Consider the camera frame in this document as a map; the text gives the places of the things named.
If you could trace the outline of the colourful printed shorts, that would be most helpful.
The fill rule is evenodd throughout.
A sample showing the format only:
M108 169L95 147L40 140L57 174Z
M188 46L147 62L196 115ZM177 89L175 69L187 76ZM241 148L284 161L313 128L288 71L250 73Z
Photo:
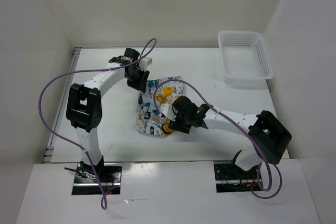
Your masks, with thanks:
M184 94L181 76L148 80L144 92L139 92L137 103L137 131L155 137L167 137L174 131L169 128L170 119L159 108L161 104L172 104Z

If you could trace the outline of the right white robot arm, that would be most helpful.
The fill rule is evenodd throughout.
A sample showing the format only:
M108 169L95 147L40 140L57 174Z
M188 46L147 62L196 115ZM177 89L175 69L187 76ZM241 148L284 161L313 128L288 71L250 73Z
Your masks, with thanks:
M192 127L224 130L247 137L251 146L235 154L230 172L243 178L249 170L267 161L279 164L292 135L269 111L240 114L224 111L206 103L197 106L186 96L177 98L162 112L170 119L169 128L188 134Z

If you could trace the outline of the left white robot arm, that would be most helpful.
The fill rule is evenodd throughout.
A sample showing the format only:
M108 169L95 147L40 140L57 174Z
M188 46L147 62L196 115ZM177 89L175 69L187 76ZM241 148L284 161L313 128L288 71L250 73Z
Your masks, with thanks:
M119 81L137 91L145 91L151 58L144 58L135 49L127 48L122 56L109 60L106 70L83 84L74 83L69 89L66 118L75 129L79 145L83 147L80 174L93 182L101 181L106 170L99 147L98 125L102 120L102 97Z

